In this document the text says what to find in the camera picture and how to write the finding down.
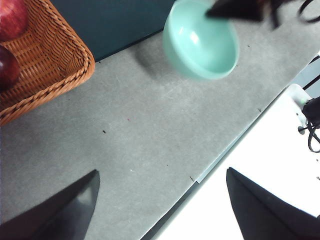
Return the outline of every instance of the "black cable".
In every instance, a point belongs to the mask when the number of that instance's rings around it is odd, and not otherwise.
[[[316,18],[312,18],[312,19],[305,19],[304,17],[302,17],[302,13],[305,10],[305,8],[312,2],[313,0],[306,0],[302,6],[300,7],[299,11],[298,11],[298,16],[299,18],[308,24],[312,24],[312,23],[316,23],[320,21],[320,16],[316,17]]]
[[[315,140],[317,140],[318,143],[320,144],[320,138],[316,134],[316,130],[320,128],[320,124],[317,125],[317,126],[312,126],[311,122],[308,121],[307,128],[308,128],[308,130],[310,132],[309,137],[308,137],[308,147],[309,147],[311,152],[319,154],[320,150],[319,151],[315,151],[311,146],[311,141],[312,141],[312,138],[315,138]]]

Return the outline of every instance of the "basket rim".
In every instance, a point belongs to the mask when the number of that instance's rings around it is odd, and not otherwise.
[[[36,106],[38,106],[35,103],[37,100],[47,98],[44,102],[48,102],[50,99],[57,97],[58,95],[75,88],[76,86],[78,86],[79,84],[85,82],[88,78],[90,78],[95,70],[95,60],[94,60],[93,54],[90,52],[90,50],[82,41],[82,39],[73,30],[73,28],[64,19],[64,17],[58,12],[56,7],[49,0],[36,0],[36,1],[45,8],[45,10],[50,14],[51,19],[60,26],[60,29],[67,34],[67,36],[74,42],[74,44],[81,51],[84,59],[83,67],[81,67],[74,74],[62,79],[61,81],[58,81],[48,86],[47,88],[38,91],[34,95],[27,97],[21,100],[20,102],[17,102],[16,104],[2,110],[0,112],[1,126],[5,125],[9,121],[16,119],[17,117],[20,116],[20,114],[17,114],[15,116],[12,116],[11,118],[11,115],[14,115],[15,112],[19,110],[23,111],[24,109],[31,110]]]

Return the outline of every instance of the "wicker basket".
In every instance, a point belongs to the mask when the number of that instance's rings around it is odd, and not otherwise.
[[[18,83],[0,94],[1,126],[82,84],[93,74],[93,55],[49,0],[25,0],[29,27],[2,42],[17,58]]]

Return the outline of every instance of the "dark teal wall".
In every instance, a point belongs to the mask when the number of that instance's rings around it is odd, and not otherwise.
[[[51,0],[96,61],[160,31],[174,0]]]

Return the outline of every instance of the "black object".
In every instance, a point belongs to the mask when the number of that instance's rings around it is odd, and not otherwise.
[[[257,0],[218,0],[206,13],[209,17],[236,18],[261,22],[262,4]]]
[[[320,129],[320,97],[313,98],[310,101],[308,101],[303,109],[302,113],[305,115],[307,119],[307,127],[302,128],[299,131],[308,129],[310,134],[308,137],[308,147],[310,151],[314,153],[320,153],[320,150],[315,151],[311,146],[311,141],[313,138],[315,138],[318,143],[320,143],[320,138],[316,135],[316,130]]]
[[[226,182],[244,240],[320,240],[319,219],[284,202],[231,167],[226,172]]]
[[[174,0],[51,0],[96,62],[163,29]]]
[[[300,17],[300,19],[305,22],[305,23],[308,23],[308,24],[313,24],[313,23],[316,23],[316,22],[319,22],[320,21],[320,16],[318,17],[315,17],[315,18],[311,18],[311,19],[306,19],[306,18],[303,18],[302,17],[302,13],[303,11],[305,10],[305,8],[312,2],[313,0],[306,0],[302,6],[300,7],[299,11],[298,11],[298,16]]]
[[[314,126],[320,125],[320,97],[308,101],[304,105],[302,113]]]
[[[83,240],[95,210],[99,186],[99,172],[94,170],[0,225],[0,239]]]
[[[262,22],[270,13],[273,28],[275,29],[281,24],[278,14],[280,6],[291,1],[294,0],[218,0],[206,15],[212,18],[235,18]],[[298,11],[299,17],[306,23],[315,23],[320,21],[320,16],[314,19],[302,18],[304,9],[312,1],[313,0],[306,0]]]

